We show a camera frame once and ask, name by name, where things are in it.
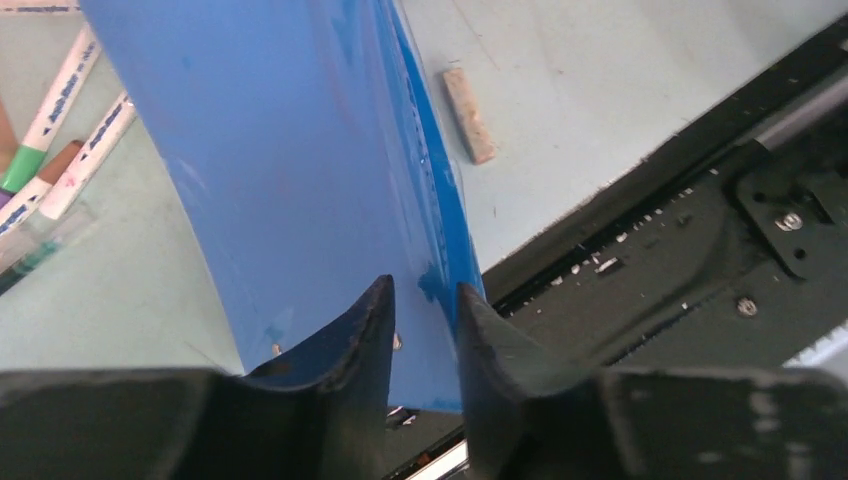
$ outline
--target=blue folder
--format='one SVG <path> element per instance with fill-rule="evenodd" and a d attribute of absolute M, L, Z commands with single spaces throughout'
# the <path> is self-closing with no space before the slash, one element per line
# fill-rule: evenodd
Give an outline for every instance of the blue folder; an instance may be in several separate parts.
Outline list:
<path fill-rule="evenodd" d="M 246 370 L 396 282 L 391 405 L 461 409 L 460 192 L 391 0 L 82 0 L 179 192 Z"/>

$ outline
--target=silver screw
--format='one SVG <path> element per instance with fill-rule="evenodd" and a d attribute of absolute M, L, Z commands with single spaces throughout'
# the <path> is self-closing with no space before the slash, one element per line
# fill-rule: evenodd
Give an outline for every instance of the silver screw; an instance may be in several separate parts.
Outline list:
<path fill-rule="evenodd" d="M 742 297 L 736 303 L 736 310 L 743 317 L 753 317 L 757 314 L 757 304 L 748 297 Z"/>
<path fill-rule="evenodd" d="M 784 232 L 794 232 L 795 230 L 800 230 L 801 227 L 804 226 L 804 220 L 801 219 L 801 216 L 797 213 L 789 212 L 783 217 L 775 220 L 774 224 L 777 225 L 777 228 Z"/>

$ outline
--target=green marker cap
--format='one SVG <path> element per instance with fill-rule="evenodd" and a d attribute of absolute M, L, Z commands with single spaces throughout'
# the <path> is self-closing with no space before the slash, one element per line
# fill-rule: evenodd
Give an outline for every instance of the green marker cap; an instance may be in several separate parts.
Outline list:
<path fill-rule="evenodd" d="M 7 192 L 18 193 L 24 185 L 38 174 L 41 163 L 47 152 L 36 150 L 32 147 L 21 145 L 6 169 L 3 179 L 0 180 L 0 188 Z"/>

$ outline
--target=table surface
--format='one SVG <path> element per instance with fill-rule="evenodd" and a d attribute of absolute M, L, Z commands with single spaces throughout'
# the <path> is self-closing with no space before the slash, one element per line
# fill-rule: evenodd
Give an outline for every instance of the table surface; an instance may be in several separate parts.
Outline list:
<path fill-rule="evenodd" d="M 835 20 L 848 0 L 403 0 L 485 270 Z M 0 98 L 22 136 L 80 16 L 0 17 Z M 498 157 L 472 166 L 438 74 L 466 70 Z M 103 58 L 54 142 L 121 91 Z M 82 200 L 92 232 L 0 298 L 0 369 L 242 372 L 176 191 L 140 121 Z"/>

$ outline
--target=brown object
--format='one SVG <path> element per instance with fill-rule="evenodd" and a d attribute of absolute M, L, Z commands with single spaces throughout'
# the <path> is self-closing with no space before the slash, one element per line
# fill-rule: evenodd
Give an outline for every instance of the brown object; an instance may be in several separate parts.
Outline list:
<path fill-rule="evenodd" d="M 6 171 L 6 167 L 9 166 L 17 150 L 18 140 L 15 138 L 12 124 L 9 123 L 3 101 L 0 100 L 0 172 Z"/>
<path fill-rule="evenodd" d="M 38 178 L 44 180 L 50 185 L 55 185 L 56 181 L 59 180 L 59 177 L 62 176 L 62 172 L 68 168 L 71 160 L 77 156 L 77 153 L 79 153 L 83 145 L 84 143 L 79 140 L 74 140 L 69 143 L 62 149 L 61 152 L 53 157 L 53 160 L 50 160 L 47 165 L 38 172 Z"/>
<path fill-rule="evenodd" d="M 465 137 L 471 160 L 475 165 L 480 165 L 495 158 L 495 145 L 480 118 L 480 109 L 477 107 L 471 84 L 465 77 L 465 71 L 454 68 L 443 73 L 442 78 L 459 122 L 459 128 Z"/>

